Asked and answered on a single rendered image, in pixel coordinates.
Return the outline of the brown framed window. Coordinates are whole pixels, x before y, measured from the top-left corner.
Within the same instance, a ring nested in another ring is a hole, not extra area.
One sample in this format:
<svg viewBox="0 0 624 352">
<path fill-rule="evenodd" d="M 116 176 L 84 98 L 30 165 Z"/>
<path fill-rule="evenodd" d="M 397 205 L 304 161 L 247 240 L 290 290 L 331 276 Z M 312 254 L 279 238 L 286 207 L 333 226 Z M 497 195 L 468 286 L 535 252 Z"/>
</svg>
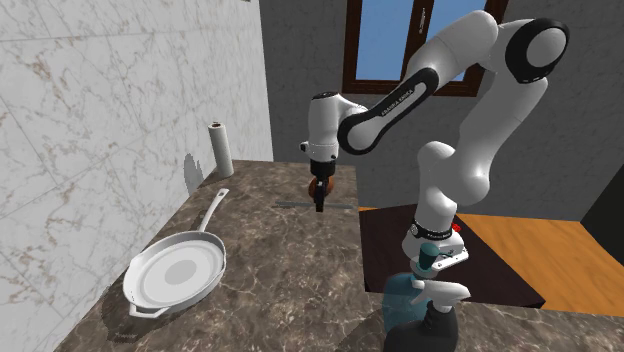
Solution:
<svg viewBox="0 0 624 352">
<path fill-rule="evenodd" d="M 453 21 L 484 10 L 501 22 L 509 0 L 347 0 L 342 91 L 387 94 L 417 49 Z"/>
</svg>

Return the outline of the black spray bottle white trigger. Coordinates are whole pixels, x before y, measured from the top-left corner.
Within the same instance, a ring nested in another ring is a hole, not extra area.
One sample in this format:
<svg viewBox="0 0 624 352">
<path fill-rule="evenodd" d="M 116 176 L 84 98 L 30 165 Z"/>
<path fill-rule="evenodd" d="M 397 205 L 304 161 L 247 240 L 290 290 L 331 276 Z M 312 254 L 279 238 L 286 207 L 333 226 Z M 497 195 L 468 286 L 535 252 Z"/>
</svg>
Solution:
<svg viewBox="0 0 624 352">
<path fill-rule="evenodd" d="M 428 300 L 422 320 L 393 327 L 386 332 L 383 352 L 455 352 L 459 332 L 454 306 L 471 296 L 469 289 L 459 283 L 414 280 L 413 286 L 422 292 L 411 301 Z"/>
</svg>

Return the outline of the brown round object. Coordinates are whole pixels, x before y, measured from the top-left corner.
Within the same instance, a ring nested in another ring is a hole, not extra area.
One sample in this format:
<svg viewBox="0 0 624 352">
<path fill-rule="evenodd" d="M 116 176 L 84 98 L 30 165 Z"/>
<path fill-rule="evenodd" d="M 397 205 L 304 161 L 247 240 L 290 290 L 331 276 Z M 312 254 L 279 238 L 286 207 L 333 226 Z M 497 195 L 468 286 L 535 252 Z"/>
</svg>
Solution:
<svg viewBox="0 0 624 352">
<path fill-rule="evenodd" d="M 320 195 L 321 190 L 324 191 L 324 197 L 328 196 L 334 188 L 334 178 L 330 176 L 328 180 L 323 183 L 318 181 L 316 177 L 314 177 L 308 186 L 308 194 L 310 197 L 314 198 Z"/>
</svg>

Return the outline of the white paper towel roll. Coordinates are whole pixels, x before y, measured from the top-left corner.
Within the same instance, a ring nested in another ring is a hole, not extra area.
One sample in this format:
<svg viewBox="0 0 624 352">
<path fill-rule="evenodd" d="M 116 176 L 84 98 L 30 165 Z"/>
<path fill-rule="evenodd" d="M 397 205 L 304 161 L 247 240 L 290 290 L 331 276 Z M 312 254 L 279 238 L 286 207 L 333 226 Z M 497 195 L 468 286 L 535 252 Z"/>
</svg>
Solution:
<svg viewBox="0 0 624 352">
<path fill-rule="evenodd" d="M 221 122 L 213 122 L 208 126 L 216 170 L 221 178 L 228 178 L 234 174 L 229 141 L 226 127 Z"/>
</svg>

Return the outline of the dark robot stand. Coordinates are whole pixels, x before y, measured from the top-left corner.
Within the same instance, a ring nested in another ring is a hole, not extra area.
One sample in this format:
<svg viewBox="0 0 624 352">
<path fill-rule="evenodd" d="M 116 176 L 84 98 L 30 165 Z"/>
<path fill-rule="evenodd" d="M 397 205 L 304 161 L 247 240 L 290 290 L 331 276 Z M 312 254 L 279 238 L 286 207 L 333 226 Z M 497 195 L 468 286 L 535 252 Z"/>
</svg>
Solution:
<svg viewBox="0 0 624 352">
<path fill-rule="evenodd" d="M 367 210 L 359 214 L 364 285 L 381 293 L 387 279 L 409 272 L 410 260 L 401 244 L 415 213 L 414 205 Z M 464 221 L 456 217 L 469 258 L 441 271 L 442 281 L 457 282 L 471 292 L 474 303 L 540 308 L 545 299 L 499 257 Z"/>
</svg>

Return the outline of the silver frying pan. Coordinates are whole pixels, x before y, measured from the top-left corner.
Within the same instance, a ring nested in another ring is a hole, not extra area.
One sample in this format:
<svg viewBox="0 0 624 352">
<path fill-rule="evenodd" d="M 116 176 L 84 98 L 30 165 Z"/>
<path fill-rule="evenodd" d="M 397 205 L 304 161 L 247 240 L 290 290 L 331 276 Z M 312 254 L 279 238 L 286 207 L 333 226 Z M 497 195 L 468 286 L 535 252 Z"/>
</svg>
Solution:
<svg viewBox="0 0 624 352">
<path fill-rule="evenodd" d="M 208 296 L 227 268 L 222 239 L 206 230 L 221 201 L 220 189 L 199 227 L 178 232 L 150 245 L 131 259 L 123 278 L 129 315 L 156 319 L 189 308 Z"/>
</svg>

